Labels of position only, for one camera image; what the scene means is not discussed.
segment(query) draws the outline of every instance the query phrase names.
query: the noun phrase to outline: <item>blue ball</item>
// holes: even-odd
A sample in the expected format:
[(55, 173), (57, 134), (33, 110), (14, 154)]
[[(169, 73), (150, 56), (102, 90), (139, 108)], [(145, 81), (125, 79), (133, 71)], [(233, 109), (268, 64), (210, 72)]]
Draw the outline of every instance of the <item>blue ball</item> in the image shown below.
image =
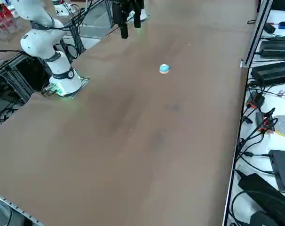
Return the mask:
[(161, 65), (161, 66), (159, 67), (159, 71), (160, 71), (160, 73), (162, 73), (162, 74), (168, 73), (169, 70), (170, 70), (170, 67), (169, 67), (169, 65), (166, 65), (166, 64), (163, 64), (163, 65)]

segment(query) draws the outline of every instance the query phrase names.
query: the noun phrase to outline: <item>white shelf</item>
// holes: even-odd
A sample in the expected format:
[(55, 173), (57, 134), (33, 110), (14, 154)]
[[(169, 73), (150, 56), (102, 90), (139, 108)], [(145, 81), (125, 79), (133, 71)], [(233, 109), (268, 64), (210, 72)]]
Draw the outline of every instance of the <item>white shelf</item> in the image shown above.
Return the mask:
[[(270, 15), (267, 19), (267, 23), (278, 24), (279, 22), (282, 22), (282, 21), (285, 21), (285, 11), (271, 10)], [(276, 31), (274, 34), (285, 36), (285, 29), (279, 29), (278, 25), (275, 25), (274, 27), (276, 28)], [(262, 37), (273, 37), (273, 35), (267, 34), (264, 31), (262, 34)], [(259, 51), (261, 42), (262, 40), (259, 42), (257, 51)], [(275, 60), (275, 59), (262, 59), (260, 58), (259, 55), (255, 55), (253, 58), (253, 63), (251, 67), (267, 65), (267, 64), (276, 64), (276, 63), (281, 62), (281, 61), (269, 62), (269, 60)], [(269, 89), (269, 92), (278, 93), (281, 90), (285, 90), (284, 84), (272, 87), (271, 89)], [(247, 91), (245, 95), (245, 102), (247, 101), (249, 96), (250, 96), (250, 93), (249, 91)], [(263, 112), (268, 112), (273, 107), (275, 107), (273, 116), (285, 115), (285, 97), (277, 97), (276, 95), (269, 94), (269, 93), (264, 94), (264, 96), (265, 96), (265, 102), (263, 106), (261, 107), (261, 110)], [(249, 114), (251, 111), (252, 109), (248, 109), (245, 115)], [(243, 123), (241, 127), (241, 131), (240, 131), (240, 138), (246, 138), (256, 128), (256, 124), (255, 124), (256, 112), (257, 110), (255, 110), (255, 112), (249, 116), (249, 118), (253, 121), (253, 124), (247, 125)], [(247, 142), (247, 144), (244, 146), (242, 151), (244, 151), (246, 147), (248, 147), (250, 144), (257, 142), (260, 139), (261, 139), (261, 136)], [(263, 141), (257, 145), (254, 145), (253, 147), (248, 149), (248, 151), (254, 154), (264, 154), (264, 153), (269, 153), (271, 149), (285, 151), (285, 137), (282, 137), (275, 132), (266, 133), (264, 135)], [(254, 156), (250, 158), (250, 157), (245, 156), (244, 158), (249, 163), (251, 163), (252, 165), (262, 170), (272, 171), (270, 159), (267, 157)], [(252, 173), (257, 173), (264, 180), (266, 180), (269, 184), (271, 184), (274, 188), (278, 189), (275, 176), (259, 172), (256, 169), (247, 165), (247, 163), (245, 163), (241, 159), (238, 160), (236, 164), (236, 169), (242, 171), (243, 173), (247, 175), (252, 174)], [(233, 186), (231, 188), (230, 205), (232, 203), (233, 197), (242, 191), (242, 189), (238, 186), (239, 180), (240, 180), (240, 176), (237, 173), (234, 173)], [(262, 210), (262, 209), (247, 194), (243, 194), (239, 196), (234, 204), (234, 212), (235, 212), (236, 218), (246, 223), (249, 223), (250, 217), (252, 216), (252, 214), (254, 214), (255, 212), (259, 210)], [(228, 216), (227, 225), (230, 225), (230, 223), (235, 223), (235, 221), (233, 220), (231, 216)]]

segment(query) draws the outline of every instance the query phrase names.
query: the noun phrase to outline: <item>wire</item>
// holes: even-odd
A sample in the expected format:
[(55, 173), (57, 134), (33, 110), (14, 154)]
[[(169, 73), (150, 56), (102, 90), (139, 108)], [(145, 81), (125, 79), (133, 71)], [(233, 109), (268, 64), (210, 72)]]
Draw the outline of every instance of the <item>wire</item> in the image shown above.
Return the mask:
[(254, 108), (247, 116), (246, 118), (248, 118), (257, 108)]
[(12, 50), (12, 49), (2, 49), (2, 50), (0, 50), (0, 53), (5, 53), (5, 52), (16, 52), (16, 53), (21, 53), (21, 54), (28, 55), (26, 52), (24, 52), (22, 50)]
[(254, 145), (259, 144), (260, 142), (263, 141), (263, 139), (264, 139), (264, 133), (262, 134), (262, 137), (261, 137), (261, 139), (260, 139), (258, 142), (255, 142), (255, 143), (249, 145), (243, 152), (240, 152), (240, 153), (239, 153), (239, 154), (241, 154), (241, 155), (237, 157), (237, 159), (235, 160), (235, 164), (237, 163), (237, 161), (242, 157), (242, 155), (243, 155), (249, 148), (251, 148), (251, 147), (254, 146)]
[[(256, 88), (249, 88), (249, 89), (261, 91), (260, 89), (256, 89)], [(274, 94), (274, 95), (277, 95), (278, 97), (285, 97), (285, 95), (279, 95), (279, 94), (277, 94), (277, 93), (272, 93), (272, 92), (269, 92), (269, 91), (262, 91), (262, 92), (263, 92), (263, 93)]]
[(257, 168), (255, 167), (254, 165), (252, 165), (251, 163), (249, 163), (246, 159), (244, 159), (242, 156), (241, 156), (241, 159), (246, 162), (249, 166), (251, 166), (252, 168), (258, 170), (259, 172), (262, 172), (262, 173), (267, 173), (267, 174), (270, 174), (270, 175), (276, 175), (277, 173), (276, 172), (273, 172), (273, 171), (265, 171), (265, 170), (262, 170), (260, 168)]
[(267, 196), (267, 197), (269, 197), (269, 198), (271, 198), (271, 199), (274, 199), (275, 201), (278, 201), (278, 202), (282, 203), (283, 205), (285, 205), (285, 201), (283, 201), (283, 200), (281, 200), (281, 199), (279, 199), (279, 198), (276, 198), (276, 197), (274, 197), (274, 196), (272, 196), (272, 195), (270, 195), (270, 194), (264, 193), (264, 192), (258, 192), (258, 191), (242, 191), (242, 192), (239, 192), (238, 194), (235, 195), (235, 197), (233, 198), (232, 203), (231, 203), (231, 212), (232, 212), (232, 214), (233, 214), (234, 219), (236, 219), (237, 221), (239, 221), (239, 220), (235, 217), (235, 213), (234, 213), (234, 203), (235, 203), (236, 199), (237, 199), (240, 195), (242, 195), (242, 194), (244, 194), (244, 193), (246, 193), (246, 194), (248, 194), (248, 193), (263, 194), (263, 195), (265, 195), (265, 196)]
[[(87, 10), (85, 10), (84, 8), (82, 8), (82, 9), (80, 10), (80, 12), (79, 12), (76, 16), (73, 16), (73, 17), (72, 17), (72, 20), (77, 20), (77, 19), (79, 19), (79, 18), (82, 17), (82, 18), (77, 22), (78, 26), (80, 26), (80, 25), (83, 23), (85, 17), (86, 17), (87, 14), (89, 13), (90, 9), (91, 9), (91, 8), (94, 8), (94, 7), (96, 7), (96, 6), (98, 6), (99, 4), (101, 4), (101, 3), (103, 2), (103, 0), (99, 0), (98, 2), (96, 2), (96, 3), (94, 3), (94, 4), (92, 4), (92, 2), (93, 2), (93, 1), (90, 1), (90, 4), (89, 4)], [(49, 29), (49, 30), (69, 31), (68, 29), (70, 29), (70, 28), (73, 27), (73, 26), (74, 26), (74, 24), (71, 23), (71, 24), (69, 24), (69, 25), (67, 25), (67, 26), (64, 26), (64, 27), (46, 27), (46, 26), (43, 26), (43, 27), (46, 28), (46, 29)]]
[(274, 35), (275, 37), (285, 38), (285, 36), (283, 35), (278, 35), (278, 34), (272, 34), (272, 35)]
[(105, 37), (108, 36), (108, 35), (110, 35), (112, 32), (116, 31), (117, 29), (119, 29), (119, 27), (114, 28), (111, 32), (109, 32), (108, 34), (106, 34)]
[[(72, 44), (68, 44), (68, 43), (65, 43), (64, 44), (65, 45), (65, 47), (66, 47), (66, 55), (67, 55), (67, 57), (68, 58), (71, 58), (71, 59), (73, 59), (73, 60), (75, 60), (75, 59), (77, 59), (78, 58), (78, 56), (79, 56), (79, 52), (78, 52), (78, 50), (77, 50), (77, 48), (74, 46), (74, 45), (72, 45)], [(72, 55), (71, 53), (70, 53), (70, 51), (68, 50), (68, 47), (69, 46), (72, 46), (75, 50), (76, 50), (76, 55)]]
[(285, 61), (285, 60), (256, 60), (252, 61), (252, 64), (257, 62), (279, 62), (279, 61)]
[(228, 211), (228, 214), (231, 215), (231, 217), (235, 220), (235, 222), (238, 226), (241, 226), (240, 221), (238, 219), (236, 219), (235, 216), (230, 211)]
[(246, 23), (247, 24), (255, 24), (255, 20), (248, 20)]
[(71, 6), (76, 6), (79, 10), (81, 10), (81, 8), (78, 4), (72, 3)]
[(253, 137), (250, 137), (249, 140), (253, 139), (253, 138), (256, 138), (258, 136), (262, 135), (262, 133), (258, 133), (257, 135), (254, 135)]

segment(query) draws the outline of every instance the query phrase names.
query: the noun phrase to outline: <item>brown tabletop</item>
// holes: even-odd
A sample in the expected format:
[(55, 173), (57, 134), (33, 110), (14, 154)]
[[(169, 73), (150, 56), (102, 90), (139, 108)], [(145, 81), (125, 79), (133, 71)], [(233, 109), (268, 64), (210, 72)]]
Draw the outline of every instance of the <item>brown tabletop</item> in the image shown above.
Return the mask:
[(74, 62), (75, 99), (34, 94), (0, 128), (0, 194), (46, 226), (222, 223), (256, 5), (146, 5)]

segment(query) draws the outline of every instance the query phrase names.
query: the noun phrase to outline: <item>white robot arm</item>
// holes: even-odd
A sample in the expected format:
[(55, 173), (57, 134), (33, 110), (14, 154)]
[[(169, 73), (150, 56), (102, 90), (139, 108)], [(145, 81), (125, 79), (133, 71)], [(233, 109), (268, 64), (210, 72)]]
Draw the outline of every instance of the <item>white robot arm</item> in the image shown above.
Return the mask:
[[(19, 16), (25, 20), (45, 27), (63, 27), (59, 20), (52, 18), (45, 11), (39, 0), (11, 0), (11, 3)], [(67, 56), (54, 50), (53, 46), (59, 43), (63, 36), (62, 30), (35, 27), (21, 39), (21, 46), (27, 54), (39, 57), (47, 63), (52, 71), (50, 83), (60, 89), (58, 94), (61, 96), (74, 93), (81, 87), (81, 79), (71, 67)]]

